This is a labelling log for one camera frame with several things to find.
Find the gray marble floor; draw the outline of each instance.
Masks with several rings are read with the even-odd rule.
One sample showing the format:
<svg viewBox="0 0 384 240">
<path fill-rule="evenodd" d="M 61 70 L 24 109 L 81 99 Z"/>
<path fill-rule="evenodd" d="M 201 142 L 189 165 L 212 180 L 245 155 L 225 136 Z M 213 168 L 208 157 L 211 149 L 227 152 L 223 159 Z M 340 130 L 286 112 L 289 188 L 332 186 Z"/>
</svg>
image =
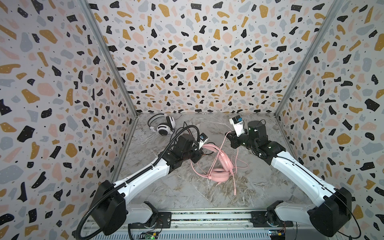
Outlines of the gray marble floor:
<svg viewBox="0 0 384 240">
<path fill-rule="evenodd" d="M 229 119 L 237 114 L 172 114 L 176 120 L 176 128 L 187 124 L 196 125 L 200 133 L 205 133 L 209 142 L 221 145 L 226 132 L 232 131 Z M 140 114 L 128 154 L 122 164 L 120 177 L 127 177 L 149 164 L 162 151 L 170 140 L 170 136 L 161 136 L 150 131 L 147 126 L 152 114 Z M 266 120 L 267 134 L 271 141 L 277 141 L 286 148 L 283 136 L 275 119 L 269 114 L 241 114 L 247 122 Z M 163 119 L 154 122 L 159 124 Z M 223 150 L 228 156 L 236 155 L 226 140 Z M 199 164 L 209 169 L 215 154 L 204 156 Z M 284 174 L 266 164 L 243 147 L 239 148 L 238 158 L 249 164 L 246 169 L 238 169 L 235 175 L 237 194 L 233 194 L 232 177 L 223 184 L 217 184 L 198 176 L 191 168 L 190 161 L 171 174 L 151 184 L 132 203 L 149 201 L 159 209 L 174 208 L 224 208 L 224 207 L 267 207 L 276 200 L 288 200 L 293 203 L 309 203 L 308 197 L 296 187 Z"/>
</svg>

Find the perforated metal panel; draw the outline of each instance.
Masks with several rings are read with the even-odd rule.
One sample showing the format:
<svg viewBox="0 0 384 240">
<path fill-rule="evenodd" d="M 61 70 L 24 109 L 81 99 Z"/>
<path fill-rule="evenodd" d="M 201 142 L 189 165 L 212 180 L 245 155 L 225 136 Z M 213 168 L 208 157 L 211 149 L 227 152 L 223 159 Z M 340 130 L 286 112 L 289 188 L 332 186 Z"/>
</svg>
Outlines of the perforated metal panel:
<svg viewBox="0 0 384 240">
<path fill-rule="evenodd" d="M 138 239 L 142 231 L 132 231 L 133 239 Z M 99 234 L 94 240 L 129 239 L 128 233 L 114 233 L 109 236 Z M 233 239 L 233 240 L 270 240 L 268 230 L 201 230 L 201 231 L 166 231 L 159 234 L 158 239 Z"/>
</svg>

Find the black and white headphones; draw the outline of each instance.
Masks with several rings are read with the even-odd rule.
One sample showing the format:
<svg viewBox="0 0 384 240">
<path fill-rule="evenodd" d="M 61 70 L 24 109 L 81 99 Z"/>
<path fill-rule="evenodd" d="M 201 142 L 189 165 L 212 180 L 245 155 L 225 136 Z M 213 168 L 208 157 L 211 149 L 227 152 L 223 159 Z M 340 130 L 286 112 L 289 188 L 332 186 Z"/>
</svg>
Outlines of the black and white headphones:
<svg viewBox="0 0 384 240">
<path fill-rule="evenodd" d="M 166 118 L 167 122 L 160 123 L 157 128 L 151 126 L 151 123 L 158 118 Z M 148 127 L 152 132 L 158 132 L 160 135 L 166 136 L 172 132 L 172 130 L 176 127 L 175 119 L 172 116 L 168 116 L 164 113 L 158 113 L 152 116 L 148 122 Z"/>
</svg>

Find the pink headphones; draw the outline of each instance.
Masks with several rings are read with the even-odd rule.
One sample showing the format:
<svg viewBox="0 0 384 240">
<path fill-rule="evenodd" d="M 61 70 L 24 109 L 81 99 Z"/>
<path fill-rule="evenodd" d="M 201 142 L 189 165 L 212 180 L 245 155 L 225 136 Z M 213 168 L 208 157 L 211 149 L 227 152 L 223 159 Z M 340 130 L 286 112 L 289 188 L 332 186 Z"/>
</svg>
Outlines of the pink headphones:
<svg viewBox="0 0 384 240">
<path fill-rule="evenodd" d="M 199 175 L 201 177 L 208 178 L 214 182 L 217 182 L 218 184 L 227 181 L 229 179 L 229 176 L 232 175 L 233 176 L 233 187 L 235 189 L 234 194 L 236 195 L 236 184 L 235 184 L 235 176 L 234 176 L 235 173 L 233 172 L 233 168 L 236 168 L 236 172 L 237 172 L 237 168 L 240 168 L 240 167 L 236 166 L 236 161 L 237 161 L 237 156 L 238 156 L 239 150 L 237 149 L 237 154 L 236 154 L 236 158 L 235 158 L 236 159 L 235 160 L 235 166 L 234 166 L 232 163 L 232 160 L 228 157 L 228 155 L 224 151 L 221 150 L 221 148 L 223 147 L 224 141 L 221 144 L 220 148 L 218 148 L 216 145 L 213 145 L 213 144 L 204 144 L 202 146 L 202 148 L 205 148 L 205 149 L 213 151 L 213 152 L 217 152 L 216 158 L 215 158 L 214 162 L 212 163 L 212 166 L 209 168 L 209 171 L 207 174 L 204 172 L 203 169 L 201 169 L 199 164 L 197 164 L 197 166 L 200 168 L 201 171 L 203 171 L 203 173 L 205 173 L 205 175 L 202 175 L 202 174 L 196 172 L 196 170 L 194 169 L 194 167 L 192 165 L 192 161 L 191 161 L 191 166 L 197 175 Z M 219 160 L 219 162 L 221 163 L 221 166 L 223 168 L 213 168 L 217 159 Z"/>
</svg>

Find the terrazzo wallpaper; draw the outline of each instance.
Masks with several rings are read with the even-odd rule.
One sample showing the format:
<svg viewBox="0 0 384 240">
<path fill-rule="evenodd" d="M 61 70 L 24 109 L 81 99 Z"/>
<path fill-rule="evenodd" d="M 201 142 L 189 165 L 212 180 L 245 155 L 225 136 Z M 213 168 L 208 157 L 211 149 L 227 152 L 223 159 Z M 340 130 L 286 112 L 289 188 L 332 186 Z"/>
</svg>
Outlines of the terrazzo wallpaper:
<svg viewBox="0 0 384 240">
<path fill-rule="evenodd" d="M 274 112 L 332 0 L 89 0 L 137 111 Z"/>
<path fill-rule="evenodd" d="M 360 239 L 384 239 L 384 1 L 345 1 L 278 117 L 298 157 L 353 198 Z M 352 219 L 342 228 L 356 237 Z"/>
<path fill-rule="evenodd" d="M 77 2 L 0 8 L 0 238 L 73 239 L 131 113 Z"/>
</svg>

